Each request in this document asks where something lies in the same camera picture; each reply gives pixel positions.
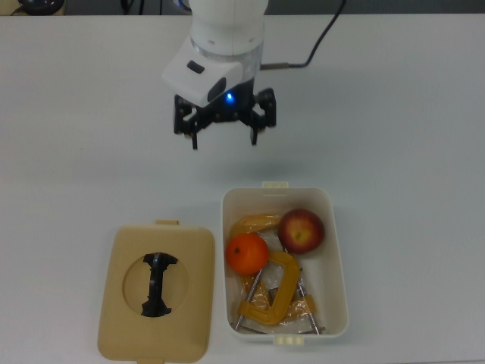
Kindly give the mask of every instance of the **plastic container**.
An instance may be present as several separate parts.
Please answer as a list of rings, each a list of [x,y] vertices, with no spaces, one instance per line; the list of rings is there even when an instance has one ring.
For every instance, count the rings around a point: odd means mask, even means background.
[[[325,340],[339,337],[347,329],[349,314],[343,280],[340,250],[330,197],[317,188],[236,188],[224,196],[222,202],[222,233],[224,250],[229,243],[232,226],[247,215],[283,215],[291,209],[304,208],[316,213],[324,223],[325,239],[316,250],[295,256],[304,272],[305,286],[316,305],[314,314],[321,334],[255,334],[233,326],[243,296],[240,277],[224,263],[224,296],[227,325],[241,340],[273,341],[274,344],[304,344],[306,340]]]

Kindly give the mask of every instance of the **plastic bag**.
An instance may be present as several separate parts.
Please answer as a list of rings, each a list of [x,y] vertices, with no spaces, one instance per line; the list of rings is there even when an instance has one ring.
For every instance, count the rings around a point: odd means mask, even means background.
[[[247,216],[238,221],[233,230],[231,237],[237,234],[247,232],[257,232],[268,245],[269,250],[283,250],[280,240],[277,236],[277,224],[280,218],[277,215],[253,215]],[[261,274],[261,280],[258,284],[255,294],[251,300],[251,304],[267,310],[271,308],[277,289],[280,285],[284,273],[284,268],[269,262]],[[242,290],[240,299],[246,299],[255,277],[241,277]],[[252,318],[245,317],[242,321],[240,331],[253,334],[311,334],[314,332],[312,322],[313,315],[316,312],[313,297],[306,292],[305,278],[300,269],[299,282],[296,286],[295,294],[286,312],[286,316],[277,325],[264,325]],[[324,330],[324,327],[319,322],[319,330]]]

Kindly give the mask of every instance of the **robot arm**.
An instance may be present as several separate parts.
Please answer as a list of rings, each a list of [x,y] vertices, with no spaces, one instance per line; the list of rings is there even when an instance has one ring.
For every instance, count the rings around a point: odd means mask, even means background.
[[[162,74],[176,93],[174,132],[192,137],[197,149],[201,129],[241,121],[255,145],[259,131],[276,125],[273,90],[253,95],[268,0],[174,1],[192,10],[190,34]],[[253,110],[256,104],[263,115]]]
[[[177,95],[205,107],[258,72],[268,0],[190,0],[189,4],[190,34],[162,76]]]

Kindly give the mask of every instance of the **cable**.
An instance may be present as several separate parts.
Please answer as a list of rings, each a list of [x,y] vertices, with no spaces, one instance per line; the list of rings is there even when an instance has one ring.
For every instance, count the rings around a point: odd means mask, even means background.
[[[131,3],[128,4],[127,1],[121,0],[121,7],[123,8],[123,15],[128,15],[130,13],[131,7],[133,6],[135,0],[132,0]],[[138,15],[143,15],[143,8],[145,7],[145,0],[140,0],[139,3],[139,10]]]
[[[19,6],[18,8],[16,8],[14,10],[14,12],[12,14],[10,14],[10,16],[15,15],[16,13],[20,13],[21,11],[23,11],[23,8],[21,6]]]
[[[340,3],[340,6],[337,9],[335,15],[333,16],[332,20],[329,22],[327,27],[324,29],[323,33],[318,38],[317,42],[315,43],[315,45],[314,45],[313,49],[311,50],[311,53],[310,53],[310,55],[309,55],[309,57],[308,57],[308,59],[306,60],[305,63],[292,64],[292,63],[282,62],[282,63],[262,64],[261,70],[266,71],[266,70],[281,70],[281,69],[286,69],[286,68],[305,68],[305,67],[307,67],[310,64],[311,60],[313,59],[313,56],[315,55],[315,52],[317,51],[318,46],[320,45],[321,41],[327,35],[328,31],[333,26],[333,24],[336,22],[336,19],[339,17],[339,15],[342,13],[344,7],[346,6],[346,3],[347,3],[347,0],[342,0],[342,2]]]

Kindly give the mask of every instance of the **apple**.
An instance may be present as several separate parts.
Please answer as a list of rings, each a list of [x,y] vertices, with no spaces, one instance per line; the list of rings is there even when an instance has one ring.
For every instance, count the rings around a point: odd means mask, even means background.
[[[293,209],[287,212],[278,226],[281,245],[288,252],[303,254],[317,249],[325,236],[322,220],[306,209]]]

